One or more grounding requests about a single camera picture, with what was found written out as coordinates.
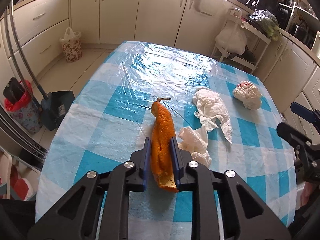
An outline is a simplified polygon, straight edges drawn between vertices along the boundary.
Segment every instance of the metal pole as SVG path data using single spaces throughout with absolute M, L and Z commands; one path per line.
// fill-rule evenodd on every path
M 11 29 L 12 29 L 12 33 L 13 33 L 13 37 L 14 37 L 14 40 L 17 44 L 17 47 L 18 47 L 18 51 L 21 55 L 21 58 L 22 58 L 22 61 L 24 63 L 24 65 L 26 66 L 33 82 L 36 84 L 37 88 L 39 89 L 40 93 L 42 94 L 42 96 L 44 97 L 44 99 L 48 99 L 48 95 L 47 93 L 43 90 L 42 86 L 40 85 L 40 83 L 38 82 L 36 76 L 34 75 L 33 71 L 31 70 L 30 68 L 30 65 L 26 59 L 26 56 L 24 55 L 23 53 L 23 50 L 21 48 L 21 45 L 20 45 L 20 41 L 19 41 L 19 38 L 18 38 L 18 35 L 17 35 L 17 30 L 16 30 L 16 26 L 14 24 L 14 20 L 13 20 L 13 8 L 12 8 L 12 4 L 13 4 L 13 0 L 11 0 L 11 3 L 9 5 L 9 13 L 10 13 L 10 23 L 11 23 Z
M 12 59 L 12 62 L 13 62 L 13 65 L 16 69 L 16 71 L 18 72 L 18 75 L 21 79 L 21 82 L 23 83 L 26 91 L 28 92 L 28 94 L 31 96 L 32 98 L 32 101 L 36 104 L 36 106 L 38 107 L 38 110 L 39 111 L 42 111 L 42 107 L 41 105 L 39 104 L 39 102 L 37 101 L 37 99 L 34 97 L 34 95 L 32 94 L 32 92 L 29 90 L 28 86 L 27 86 L 27 83 L 26 81 L 24 80 L 24 77 L 21 73 L 21 70 L 18 66 L 18 63 L 17 63 L 17 60 L 16 60 L 16 57 L 14 55 L 14 52 L 13 52 L 13 49 L 12 49 L 12 44 L 11 44 L 11 40 L 10 40 L 10 36 L 9 36 L 9 28 L 8 28 L 8 16 L 7 16 L 7 13 L 8 13 L 8 9 L 5 11 L 4 13 L 4 28 L 5 28 L 5 36 L 7 38 L 7 43 L 8 43 L 8 48 L 9 48 L 9 51 L 10 51 L 10 56 L 11 56 L 11 59 Z

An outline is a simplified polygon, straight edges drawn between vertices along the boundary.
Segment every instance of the floral trash can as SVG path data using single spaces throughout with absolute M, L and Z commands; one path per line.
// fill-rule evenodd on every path
M 80 37 L 81 32 L 74 32 L 68 27 L 64 38 L 60 38 L 63 53 L 66 56 L 66 61 L 69 63 L 75 62 L 82 57 Z
M 32 87 L 28 80 L 26 80 L 26 84 L 32 92 Z M 24 92 L 20 100 L 15 104 L 12 104 L 6 98 L 4 100 L 4 107 L 12 119 L 17 121 L 30 134 L 35 134 L 42 128 L 40 113 L 36 105 L 33 103 L 27 90 Z

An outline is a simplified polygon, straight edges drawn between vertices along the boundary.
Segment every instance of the towel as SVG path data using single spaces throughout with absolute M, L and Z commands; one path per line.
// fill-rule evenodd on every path
M 193 130 L 190 126 L 183 127 L 178 136 L 182 139 L 182 142 L 178 143 L 178 147 L 190 152 L 193 160 L 209 168 L 212 159 L 207 151 L 208 133 L 205 127 L 202 126 L 196 130 Z
M 218 128 L 218 125 L 216 124 L 216 119 L 218 119 L 225 138 L 232 144 L 230 116 L 220 95 L 207 87 L 199 87 L 196 89 L 192 102 L 197 107 L 198 112 L 195 112 L 195 116 L 200 119 L 202 126 L 210 132 L 213 129 Z

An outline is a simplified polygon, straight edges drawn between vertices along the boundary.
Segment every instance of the white tissue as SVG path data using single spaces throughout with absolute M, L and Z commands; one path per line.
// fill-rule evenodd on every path
M 257 110 L 261 107 L 262 94 L 259 88 L 249 81 L 241 81 L 232 94 L 236 99 L 243 102 L 245 108 Z
M 221 100 L 220 95 L 211 91 L 207 87 L 199 87 L 192 98 L 192 102 L 196 105 L 198 112 L 195 116 L 200 119 L 200 123 L 210 132 L 217 128 L 216 118 L 220 121 L 221 130 L 227 141 L 232 144 L 232 126 L 229 112 Z
M 183 127 L 178 136 L 182 139 L 182 142 L 178 143 L 179 148 L 190 152 L 193 160 L 209 168 L 212 159 L 207 151 L 208 134 L 205 127 L 196 130 L 190 126 Z

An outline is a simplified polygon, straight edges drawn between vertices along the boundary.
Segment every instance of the silver screw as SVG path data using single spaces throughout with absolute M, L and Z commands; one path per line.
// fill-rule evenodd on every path
M 95 176 L 97 176 L 97 173 L 96 173 L 95 171 L 89 171 L 89 172 L 87 173 L 87 177 L 88 177 L 89 179 L 93 179 Z
M 132 168 L 132 167 L 134 166 L 134 163 L 133 163 L 133 162 L 125 162 L 125 163 L 124 163 L 124 166 L 125 166 L 126 168 Z
M 196 161 L 191 161 L 191 162 L 189 162 L 189 166 L 190 166 L 191 168 L 196 168 L 196 167 L 199 166 L 199 163 L 197 163 Z
M 236 175 L 236 173 L 234 171 L 232 171 L 232 170 L 228 170 L 228 171 L 226 171 L 226 175 L 229 178 L 233 178 Z

